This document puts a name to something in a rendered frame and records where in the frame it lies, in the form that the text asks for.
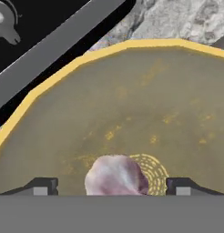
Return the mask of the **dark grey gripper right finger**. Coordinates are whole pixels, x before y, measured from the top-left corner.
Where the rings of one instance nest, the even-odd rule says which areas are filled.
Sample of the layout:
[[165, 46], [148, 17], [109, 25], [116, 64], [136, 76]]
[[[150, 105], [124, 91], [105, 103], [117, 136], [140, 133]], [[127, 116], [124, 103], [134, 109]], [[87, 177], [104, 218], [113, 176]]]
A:
[[167, 196], [224, 196], [224, 193], [202, 187], [189, 177], [168, 177]]

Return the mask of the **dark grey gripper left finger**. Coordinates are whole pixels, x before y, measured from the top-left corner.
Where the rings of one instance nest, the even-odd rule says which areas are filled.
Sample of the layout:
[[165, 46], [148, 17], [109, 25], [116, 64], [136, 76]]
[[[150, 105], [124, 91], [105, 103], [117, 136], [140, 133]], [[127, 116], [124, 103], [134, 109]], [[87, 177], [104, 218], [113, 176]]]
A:
[[0, 193], [0, 196], [57, 196], [57, 177], [35, 177], [26, 185]]

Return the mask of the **pale purple garlic bulb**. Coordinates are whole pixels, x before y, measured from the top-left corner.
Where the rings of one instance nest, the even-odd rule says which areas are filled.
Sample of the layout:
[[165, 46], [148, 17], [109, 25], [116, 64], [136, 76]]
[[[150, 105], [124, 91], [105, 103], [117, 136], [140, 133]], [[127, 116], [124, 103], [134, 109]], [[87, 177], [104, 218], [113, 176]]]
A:
[[144, 196], [148, 179], [132, 158], [104, 155], [88, 170], [85, 188], [89, 196]]

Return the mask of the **yellow mixing bowl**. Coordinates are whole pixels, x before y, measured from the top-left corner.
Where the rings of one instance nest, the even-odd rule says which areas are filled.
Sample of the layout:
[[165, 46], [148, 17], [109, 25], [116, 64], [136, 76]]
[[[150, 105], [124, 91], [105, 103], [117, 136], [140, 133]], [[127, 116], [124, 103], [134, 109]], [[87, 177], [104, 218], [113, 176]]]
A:
[[130, 40], [76, 58], [35, 87], [0, 129], [0, 193], [56, 177], [84, 193], [96, 158], [133, 157], [160, 195], [167, 177], [224, 193], [224, 50]]

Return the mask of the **black sink with grey rim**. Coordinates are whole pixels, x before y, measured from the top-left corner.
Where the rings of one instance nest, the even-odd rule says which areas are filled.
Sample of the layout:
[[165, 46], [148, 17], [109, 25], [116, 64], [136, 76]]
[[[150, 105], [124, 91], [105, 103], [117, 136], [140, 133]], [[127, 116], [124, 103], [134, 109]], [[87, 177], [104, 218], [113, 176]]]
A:
[[137, 0], [11, 0], [21, 41], [0, 38], [0, 126], [26, 94], [121, 21]]

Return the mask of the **grey sink tap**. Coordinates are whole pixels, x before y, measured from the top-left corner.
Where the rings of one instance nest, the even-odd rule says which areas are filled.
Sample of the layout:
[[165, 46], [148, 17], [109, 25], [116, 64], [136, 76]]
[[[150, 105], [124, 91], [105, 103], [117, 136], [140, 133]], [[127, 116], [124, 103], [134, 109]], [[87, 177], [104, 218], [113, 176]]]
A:
[[0, 38], [11, 45], [17, 45], [20, 35], [15, 30], [18, 24], [18, 13], [11, 0], [0, 0]]

